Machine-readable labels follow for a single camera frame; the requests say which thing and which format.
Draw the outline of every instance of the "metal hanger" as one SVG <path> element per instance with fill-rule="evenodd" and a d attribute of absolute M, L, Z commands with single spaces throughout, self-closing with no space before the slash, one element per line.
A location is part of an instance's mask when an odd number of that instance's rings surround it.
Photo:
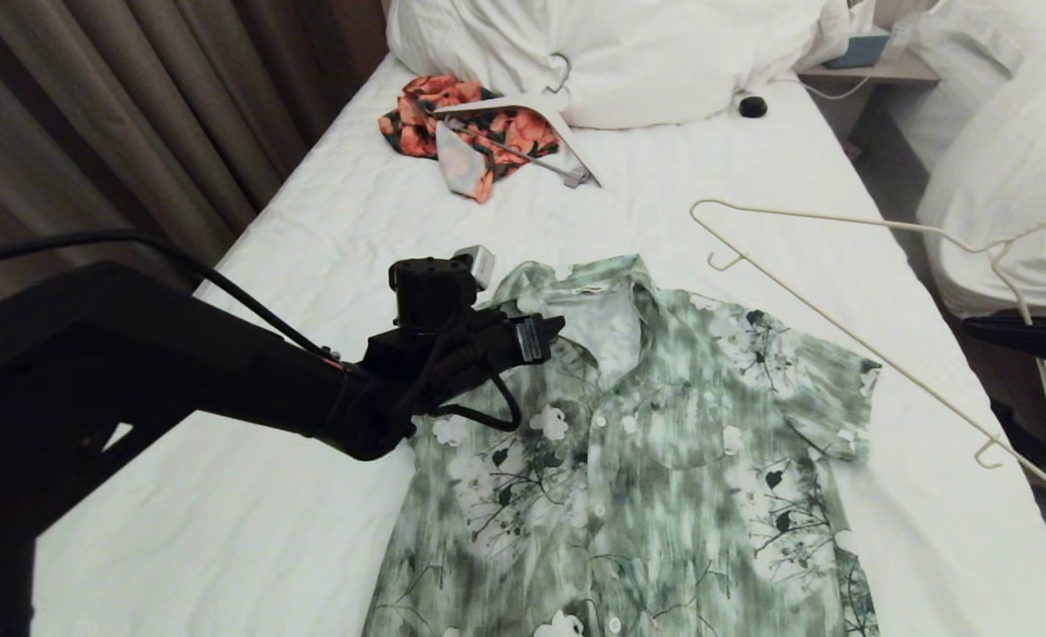
<path fill-rule="evenodd" d="M 790 210 L 781 210 L 781 209 L 757 209 L 756 207 L 741 206 L 730 202 L 726 202 L 724 201 L 724 199 L 717 199 L 717 198 L 698 199 L 697 202 L 692 203 L 692 206 L 688 207 L 688 214 L 692 218 L 693 221 L 696 221 L 704 230 L 708 231 L 710 234 L 714 235 L 714 237 L 719 238 L 719 241 L 723 242 L 726 246 L 728 246 L 730 250 L 733 250 L 734 253 L 736 253 L 736 257 L 734 257 L 731 261 L 728 263 L 728 265 L 724 267 L 719 267 L 717 265 L 713 265 L 712 263 L 713 255 L 709 255 L 708 256 L 709 267 L 712 267 L 712 269 L 719 272 L 725 272 L 726 270 L 730 269 L 730 267 L 736 266 L 737 263 L 740 261 L 750 263 L 750 265 L 752 265 L 756 270 L 760 271 L 763 274 L 766 274 L 767 277 L 772 279 L 775 283 L 778 283 L 778 286 L 780 286 L 782 290 L 789 291 L 789 293 L 791 293 L 795 298 L 797 298 L 798 301 L 806 303 L 808 308 L 811 308 L 811 310 L 817 312 L 819 316 L 822 316 L 823 319 L 826 319 L 826 321 L 833 323 L 836 327 L 838 327 L 838 329 L 845 332 L 845 334 L 849 336 L 849 338 L 855 339 L 855 341 L 862 344 L 862 347 L 865 347 L 865 349 L 870 350 L 871 354 L 877 356 L 877 358 L 882 360 L 884 363 L 887 363 L 888 366 L 892 367 L 894 370 L 900 371 L 900 373 L 904 376 L 906 379 L 908 379 L 912 383 L 915 383 L 917 387 L 922 388 L 925 392 L 928 392 L 928 394 L 932 395 L 932 399 L 936 399 L 937 402 L 942 404 L 945 407 L 951 409 L 953 412 L 955 412 L 957 416 L 960 416 L 960 418 L 962 418 L 963 422 L 965 422 L 969 425 L 972 425 L 973 428 L 976 428 L 977 431 L 985 435 L 987 437 L 986 442 L 984 442 L 979 448 L 979 451 L 976 451 L 975 455 L 973 455 L 973 458 L 975 458 L 976 462 L 978 462 L 981 468 L 994 469 L 1002 467 L 1001 462 L 987 462 L 983 458 L 981 458 L 981 456 L 983 456 L 983 453 L 987 452 L 988 449 L 991 449 L 992 447 L 999 447 L 1002 449 L 1002 451 L 1005 451 L 1010 456 L 1013 456 L 1015 460 L 1017 460 L 1018 463 L 1021 464 L 1022 468 L 1027 469 L 1027 471 L 1038 476 L 1038 479 L 1046 481 L 1046 473 L 1042 471 L 1041 468 L 1038 468 L 1037 464 L 1033 464 L 1033 462 L 1025 459 L 1025 457 L 1022 456 L 1018 451 L 1016 451 L 1011 447 L 1011 445 L 1005 442 L 1005 440 L 1002 439 L 1001 434 L 988 431 L 987 428 L 984 428 L 983 425 L 980 425 L 975 418 L 965 414 L 965 412 L 963 412 L 962 409 L 956 407 L 956 405 L 954 405 L 947 396 L 945 396 L 942 393 L 939 393 L 939 391 L 936 391 L 935 387 L 931 387 L 930 384 L 927 384 L 923 380 L 912 374 L 911 371 L 907 370 L 903 366 L 900 366 L 900 364 L 894 362 L 893 359 L 890 359 L 888 356 L 881 352 L 881 350 L 879 350 L 878 347 L 873 347 L 870 343 L 868 343 L 866 339 L 859 337 L 859 335 L 856 334 L 856 332 L 849 329 L 849 327 L 847 327 L 846 325 L 843 325 L 843 323 L 839 322 L 837 318 L 834 318 L 834 316 L 827 314 L 826 311 L 822 310 L 822 308 L 815 305 L 814 302 L 811 302 L 810 299 L 808 299 L 801 293 L 798 293 L 798 291 L 794 290 L 793 287 L 790 287 L 790 285 L 783 281 L 783 279 L 779 278 L 777 274 L 774 274 L 770 270 L 767 270 L 767 268 L 760 265 L 760 263 L 755 261 L 755 259 L 752 258 L 752 256 L 750 256 L 749 254 L 747 254 L 745 250 L 741 249 L 741 247 L 738 247 L 734 242 L 729 241 L 729 238 L 725 237 L 724 234 L 715 230 L 711 225 L 709 225 L 708 222 L 702 221 L 702 219 L 698 218 L 697 207 L 704 204 L 719 204 L 721 206 L 729 207 L 729 209 L 742 210 L 742 212 L 778 214 L 784 217 L 798 217 L 805 219 L 823 219 L 823 221 L 860 223 L 860 225 L 864 226 L 883 226 L 895 230 L 908 230 L 914 232 L 924 232 L 928 234 L 937 234 L 940 237 L 947 238 L 948 242 L 951 242 L 956 247 L 959 247 L 960 250 L 968 251 L 968 253 L 971 254 L 983 253 L 983 251 L 996 249 L 996 247 L 999 247 L 1000 249 L 999 254 L 997 254 L 996 257 L 992 259 L 992 271 L 997 275 L 997 277 L 1002 279 L 1002 281 L 1009 288 L 1009 290 L 1011 290 L 1011 293 L 1015 295 L 1015 299 L 1018 305 L 1018 311 L 1020 311 L 1020 315 L 1022 316 L 1022 321 L 1024 321 L 1028 325 L 1031 324 L 1031 319 L 1030 319 L 1030 310 L 1026 305 L 1026 299 L 1022 297 L 1022 293 L 1020 290 L 1018 290 L 1018 286 L 1016 286 L 1015 281 L 1013 281 L 1013 279 L 1009 278 L 1007 272 L 1005 272 L 1002 269 L 1000 263 L 1004 256 L 1007 256 L 1009 249 L 1011 249 L 1011 245 L 1014 245 L 1014 243 L 1017 242 L 1018 238 L 1022 238 L 1027 234 L 1038 232 L 1038 230 L 1044 229 L 1046 227 L 1046 222 L 1040 223 L 1040 225 L 1021 231 L 1020 233 L 1013 235 L 1013 237 L 1000 238 L 1000 241 L 992 242 L 985 246 L 975 247 L 960 241 L 960 238 L 955 237 L 955 235 L 950 234 L 943 229 L 933 228 L 931 226 L 920 226 L 917 225 L 916 223 L 902 223 L 896 221 L 868 221 L 868 219 L 852 219 L 847 217 L 835 217 L 829 214 L 812 214 L 806 212 L 790 212 Z M 1046 396 L 1046 367 L 1041 359 L 1037 359 L 1037 362 L 1038 362 L 1038 374 L 1042 379 L 1042 388 Z"/>

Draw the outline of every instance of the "shirt sleeve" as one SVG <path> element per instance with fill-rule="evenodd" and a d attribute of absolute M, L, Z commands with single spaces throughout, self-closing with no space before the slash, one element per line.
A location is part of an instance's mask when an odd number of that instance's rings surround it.
<path fill-rule="evenodd" d="M 750 311 L 745 321 L 787 425 L 831 458 L 867 460 L 866 427 L 881 364 L 790 329 L 763 311 Z"/>

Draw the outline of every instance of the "hanger hook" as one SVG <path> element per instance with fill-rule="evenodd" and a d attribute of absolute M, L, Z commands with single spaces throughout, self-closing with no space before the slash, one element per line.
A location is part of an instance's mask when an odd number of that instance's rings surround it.
<path fill-rule="evenodd" d="M 973 456 L 973 458 L 975 458 L 976 462 L 978 462 L 981 468 L 983 468 L 983 469 L 998 469 L 998 468 L 1003 467 L 1003 463 L 1001 463 L 1001 462 L 986 462 L 986 461 L 983 460 L 983 458 L 980 458 L 980 456 L 984 455 L 984 452 L 987 452 L 988 449 L 991 449 L 995 445 L 999 445 L 999 440 L 997 440 L 995 438 L 987 439 L 987 442 L 984 442 L 983 447 L 980 447 L 980 450 L 975 452 L 975 456 Z"/>
<path fill-rule="evenodd" d="M 736 265 L 736 263 L 745 260 L 745 258 L 743 257 L 743 255 L 736 254 L 736 257 L 732 258 L 732 260 L 729 261 L 729 263 L 727 263 L 726 266 L 721 267 L 721 266 L 717 266 L 717 265 L 714 265 L 714 263 L 712 263 L 713 258 L 715 258 L 715 253 L 714 253 L 714 251 L 710 251 L 708 253 L 708 267 L 710 267 L 710 269 L 712 269 L 712 270 L 717 270 L 718 272 L 726 272 L 726 271 L 732 269 L 732 266 Z"/>
<path fill-rule="evenodd" d="M 555 95 L 562 92 L 563 86 L 566 86 L 566 81 L 571 77 L 571 71 L 574 70 L 574 65 L 571 64 L 571 60 L 560 52 L 553 52 L 550 54 L 551 58 L 559 58 L 559 60 L 566 62 L 566 72 L 563 73 L 563 78 L 559 82 L 559 88 L 552 89 L 550 86 L 543 88 L 543 92 L 548 95 Z"/>

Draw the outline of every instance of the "white plastic hanger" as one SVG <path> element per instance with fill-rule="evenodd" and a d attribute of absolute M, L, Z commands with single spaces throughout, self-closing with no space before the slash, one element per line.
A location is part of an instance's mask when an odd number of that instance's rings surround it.
<path fill-rule="evenodd" d="M 778 275 L 775 275 L 770 270 L 767 270 L 767 268 L 760 265 L 760 263 L 755 261 L 755 259 L 750 257 L 750 255 L 747 254 L 746 251 L 742 250 L 741 247 L 738 247 L 732 241 L 729 241 L 729 238 L 726 238 L 724 234 L 721 234 L 711 225 L 709 225 L 708 222 L 702 221 L 702 219 L 698 218 L 697 207 L 699 207 L 702 204 L 709 204 L 709 203 L 727 206 L 730 207 L 730 209 L 743 210 L 743 212 L 778 214 L 778 215 L 799 217 L 806 219 L 824 219 L 824 221 L 860 223 L 860 225 L 866 225 L 866 226 L 884 226 L 886 228 L 893 228 L 896 230 L 911 230 L 914 232 L 939 234 L 940 237 L 947 238 L 948 242 L 953 243 L 953 245 L 959 247 L 960 250 L 968 251 L 969 253 L 972 254 L 979 254 L 981 253 L 981 251 L 992 250 L 994 249 L 994 247 L 1001 247 L 999 254 L 997 254 L 997 256 L 992 259 L 992 271 L 997 275 L 997 277 L 1002 279 L 1002 281 L 1009 288 L 1009 290 L 1011 290 L 1011 293 L 1015 295 L 1015 299 L 1018 303 L 1018 311 L 1020 311 L 1020 315 L 1022 316 L 1022 322 L 1026 323 L 1027 325 L 1031 324 L 1031 319 L 1030 319 L 1030 310 L 1026 305 L 1026 299 L 1022 297 L 1021 291 L 1018 290 L 1018 287 L 1015 285 L 1013 279 L 1009 278 L 1007 272 L 1005 272 L 1002 269 L 1002 267 L 1000 266 L 1000 261 L 1003 259 L 1004 256 L 1007 256 L 1009 249 L 1011 249 L 1011 245 L 1014 245 L 1015 242 L 1018 241 L 1018 238 L 1022 238 L 1027 234 L 1030 234 L 1032 232 L 1038 232 L 1038 230 L 1044 229 L 1046 227 L 1046 222 L 1040 223 L 1040 225 L 1034 226 L 1033 228 L 1029 228 L 1018 234 L 1015 234 L 1013 235 L 1013 237 L 1000 238 L 1000 241 L 993 242 L 985 246 L 974 247 L 961 242 L 960 238 L 956 238 L 955 235 L 952 235 L 942 229 L 933 228 L 931 226 L 919 226 L 916 223 L 902 223 L 896 221 L 867 221 L 867 219 L 851 219 L 846 217 L 834 217 L 829 214 L 811 214 L 806 212 L 790 212 L 789 210 L 781 210 L 781 209 L 753 209 L 753 207 L 745 207 L 726 201 L 722 201 L 722 199 L 713 199 L 713 198 L 699 199 L 699 201 L 692 203 L 692 206 L 688 207 L 688 214 L 692 218 L 693 221 L 696 221 L 704 230 L 712 233 L 714 237 L 719 238 L 719 241 L 723 242 L 726 246 L 728 246 L 730 250 L 733 250 L 734 253 L 736 253 L 736 257 L 734 257 L 731 261 L 728 263 L 728 265 L 724 267 L 718 267 L 717 265 L 713 265 L 712 255 L 709 255 L 708 256 L 709 267 L 712 267 L 712 269 L 714 270 L 724 272 L 728 270 L 730 267 L 737 265 L 737 263 L 740 261 L 750 263 L 750 265 L 755 267 L 756 270 L 760 271 L 763 274 L 766 274 L 767 277 L 772 279 L 775 283 L 778 283 L 778 286 L 780 286 L 782 290 L 789 291 L 789 293 L 791 293 L 795 298 L 797 298 L 798 301 L 805 302 L 806 305 L 811 308 L 811 310 L 817 312 L 817 314 L 821 315 L 823 319 L 826 319 L 826 321 L 833 323 L 836 327 L 838 327 L 838 329 L 845 332 L 845 334 L 848 335 L 849 338 L 855 339 L 855 341 L 862 344 L 862 347 L 865 347 L 865 349 L 873 352 L 873 355 L 877 356 L 877 358 L 883 360 L 884 363 L 887 363 L 888 366 L 892 367 L 894 370 L 900 371 L 900 373 L 904 376 L 906 379 L 908 379 L 912 383 L 915 383 L 917 387 L 923 388 L 925 392 L 928 392 L 928 394 L 932 395 L 933 399 L 936 399 L 937 402 L 940 402 L 945 407 L 955 412 L 957 416 L 960 416 L 960 418 L 962 418 L 967 424 L 972 425 L 973 428 L 976 428 L 977 431 L 980 431 L 981 434 L 985 435 L 987 437 L 986 442 L 984 442 L 979 448 L 979 451 L 976 451 L 975 455 L 973 455 L 976 462 L 978 462 L 980 467 L 987 469 L 1001 468 L 1002 467 L 1001 462 L 987 462 L 984 461 L 983 458 L 980 458 L 980 456 L 983 456 L 983 453 L 985 451 L 988 451 L 988 449 L 991 449 L 992 447 L 1000 447 L 1002 448 L 1002 451 L 1009 453 L 1009 455 L 1011 455 L 1018 461 L 1018 463 L 1021 464 L 1022 468 L 1027 469 L 1027 471 L 1038 476 L 1038 479 L 1046 481 L 1046 473 L 1042 471 L 1041 468 L 1036 467 L 1033 462 L 1030 462 L 1029 460 L 1025 459 L 1018 451 L 1016 451 L 1011 447 L 1011 445 L 1004 442 L 1000 434 L 988 431 L 987 428 L 984 428 L 983 425 L 980 425 L 975 418 L 972 418 L 972 416 L 964 414 L 962 409 L 956 407 L 956 405 L 954 405 L 950 400 L 946 399 L 946 396 L 942 393 L 936 391 L 934 387 L 929 386 L 923 380 L 916 379 L 916 377 L 913 376 L 909 370 L 905 370 L 905 368 L 900 366 L 899 363 L 895 363 L 893 359 L 890 359 L 888 358 L 888 356 L 882 354 L 881 350 L 877 349 L 870 343 L 866 342 L 865 339 L 863 339 L 862 337 L 859 337 L 858 334 L 855 334 L 855 332 L 849 329 L 849 327 L 840 323 L 837 318 L 834 318 L 834 316 L 827 314 L 826 311 L 822 310 L 822 308 L 815 305 L 815 303 L 811 302 L 806 297 L 803 297 L 803 295 L 801 293 L 798 293 L 797 290 L 791 288 L 789 283 L 783 281 L 783 279 L 779 278 Z M 1038 374 L 1041 376 L 1042 388 L 1046 396 L 1046 367 L 1045 365 L 1043 365 L 1041 359 L 1038 359 Z"/>
<path fill-rule="evenodd" d="M 547 95 L 524 93 L 522 95 L 495 97 L 491 100 L 470 101 L 467 105 L 442 106 L 434 110 L 433 114 L 437 117 L 444 117 L 446 114 L 498 112 L 498 110 L 502 109 L 527 109 L 539 113 L 539 116 L 546 119 L 551 129 L 554 129 L 554 133 L 563 140 L 566 149 L 574 153 L 574 157 L 578 158 L 578 162 L 583 163 L 583 168 L 586 168 L 590 177 L 593 177 L 593 181 L 596 182 L 597 186 L 602 186 L 602 181 L 600 181 L 600 177 L 597 175 L 595 163 L 587 157 L 587 153 L 583 150 L 583 144 L 579 144 L 575 140 L 574 133 L 571 132 L 571 127 L 566 124 L 562 113 L 559 113 L 556 101 Z"/>

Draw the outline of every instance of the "black cable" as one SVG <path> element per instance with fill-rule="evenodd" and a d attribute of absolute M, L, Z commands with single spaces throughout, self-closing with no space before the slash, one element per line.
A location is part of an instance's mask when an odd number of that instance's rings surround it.
<path fill-rule="evenodd" d="M 477 411 L 469 407 L 463 407 L 462 405 L 442 405 L 434 410 L 431 410 L 429 415 L 442 416 L 445 414 L 453 414 L 477 422 L 481 425 L 486 425 L 490 428 L 494 428 L 494 430 L 502 432 L 513 432 L 518 430 L 520 423 L 523 420 L 523 412 L 520 411 L 520 404 L 516 402 L 515 395 L 513 395 L 509 388 L 507 388 L 507 384 L 503 383 L 503 379 L 500 379 L 499 374 L 495 370 L 491 370 L 491 376 L 492 383 L 495 383 L 496 388 L 499 390 L 499 394 L 503 395 L 503 400 L 506 400 L 507 402 L 507 409 L 511 412 L 510 420 L 500 420 L 495 416 L 484 414 L 483 411 Z"/>
<path fill-rule="evenodd" d="M 117 242 L 137 243 L 151 247 L 153 250 L 157 250 L 158 253 L 173 259 L 176 265 L 184 267 L 184 269 L 195 274 L 201 275 L 201 277 L 206 278 L 207 281 L 211 282 L 213 286 L 224 290 L 225 293 L 231 295 L 232 298 L 236 299 L 236 301 L 244 303 L 245 308 L 248 308 L 248 310 L 252 311 L 256 316 L 259 316 L 259 318 L 268 322 L 269 325 L 278 329 L 281 335 L 293 340 L 296 344 L 299 344 L 299 347 L 303 347 L 303 349 L 312 352 L 314 356 L 318 356 L 318 358 L 337 360 L 328 350 L 322 349 L 322 347 L 317 346 L 317 344 L 311 342 L 310 339 L 299 334 L 299 332 L 294 329 L 294 327 L 273 314 L 271 310 L 268 310 L 268 308 L 265 308 L 263 303 L 256 301 L 252 295 L 245 293 L 243 288 L 233 283 L 231 279 L 228 279 L 228 277 L 225 277 L 224 274 L 220 274 L 220 272 L 211 269 L 211 267 L 205 266 L 201 261 L 197 261 L 196 257 L 188 254 L 186 251 L 179 249 L 179 247 L 176 247 L 172 243 L 164 242 L 162 238 L 156 238 L 154 235 L 145 232 L 138 230 L 95 230 L 90 232 L 58 234 L 54 235 L 54 237 L 33 238 L 30 242 L 0 246 L 0 261 L 4 261 L 6 258 L 17 258 L 39 253 L 39 251 L 59 250 L 66 249 L 66 247 Z"/>
<path fill-rule="evenodd" d="M 437 359 L 440 359 L 441 352 L 446 349 L 446 344 L 449 344 L 451 339 L 453 339 L 453 334 L 456 331 L 461 329 L 462 326 L 467 326 L 468 322 L 463 321 L 462 314 L 457 312 L 449 316 L 448 319 L 441 324 L 440 331 L 437 332 L 437 340 L 433 343 L 433 349 L 429 350 L 429 358 L 425 360 L 425 365 L 422 366 L 422 371 L 416 376 L 416 380 L 413 384 L 405 390 L 405 393 L 401 394 L 401 399 L 397 399 L 397 403 L 393 404 L 393 408 L 390 412 L 393 414 L 399 414 L 407 406 L 411 400 L 416 399 L 420 395 L 423 388 L 425 388 L 426 383 L 429 381 L 429 374 L 433 371 L 433 367 L 437 364 Z"/>

